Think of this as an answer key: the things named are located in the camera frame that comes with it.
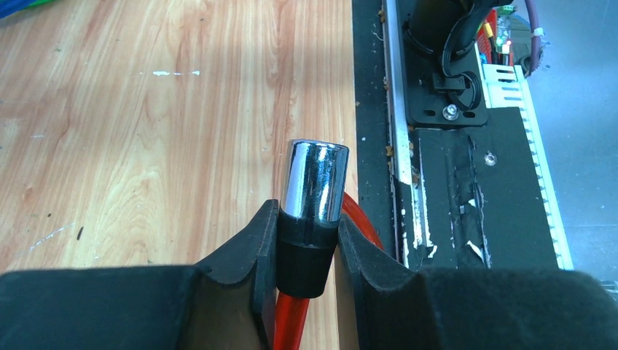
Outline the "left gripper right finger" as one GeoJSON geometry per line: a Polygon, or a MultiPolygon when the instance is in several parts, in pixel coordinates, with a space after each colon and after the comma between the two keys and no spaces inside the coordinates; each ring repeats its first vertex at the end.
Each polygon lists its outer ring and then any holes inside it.
{"type": "Polygon", "coordinates": [[[576,271],[405,268],[340,221],[342,349],[615,349],[617,304],[576,271]]]}

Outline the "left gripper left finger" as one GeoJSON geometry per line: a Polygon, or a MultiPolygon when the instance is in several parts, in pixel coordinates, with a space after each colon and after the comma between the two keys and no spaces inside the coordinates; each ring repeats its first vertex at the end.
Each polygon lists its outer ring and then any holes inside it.
{"type": "Polygon", "coordinates": [[[278,202],[192,265],[1,276],[3,349],[270,349],[278,202]]]}

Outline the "red cable lock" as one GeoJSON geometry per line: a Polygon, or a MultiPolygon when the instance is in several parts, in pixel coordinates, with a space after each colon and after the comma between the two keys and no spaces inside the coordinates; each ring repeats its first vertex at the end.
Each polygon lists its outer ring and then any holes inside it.
{"type": "Polygon", "coordinates": [[[310,300],[325,290],[343,214],[383,247],[367,215],[345,192],[348,158],[341,144],[289,142],[276,234],[274,349],[300,347],[310,300]]]}

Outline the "blue cable lock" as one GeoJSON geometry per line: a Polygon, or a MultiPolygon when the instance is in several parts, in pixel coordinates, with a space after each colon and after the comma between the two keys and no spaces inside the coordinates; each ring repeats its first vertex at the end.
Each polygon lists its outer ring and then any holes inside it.
{"type": "Polygon", "coordinates": [[[32,3],[34,3],[34,0],[1,0],[0,18],[3,19],[16,12],[22,11],[32,3]]]}

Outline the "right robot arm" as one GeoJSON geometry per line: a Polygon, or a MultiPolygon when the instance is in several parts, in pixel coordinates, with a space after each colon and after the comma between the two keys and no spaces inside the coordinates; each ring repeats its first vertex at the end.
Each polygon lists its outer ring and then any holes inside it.
{"type": "Polygon", "coordinates": [[[446,101],[459,109],[480,104],[478,73],[464,63],[491,10],[511,1],[399,1],[407,95],[446,101]]]}

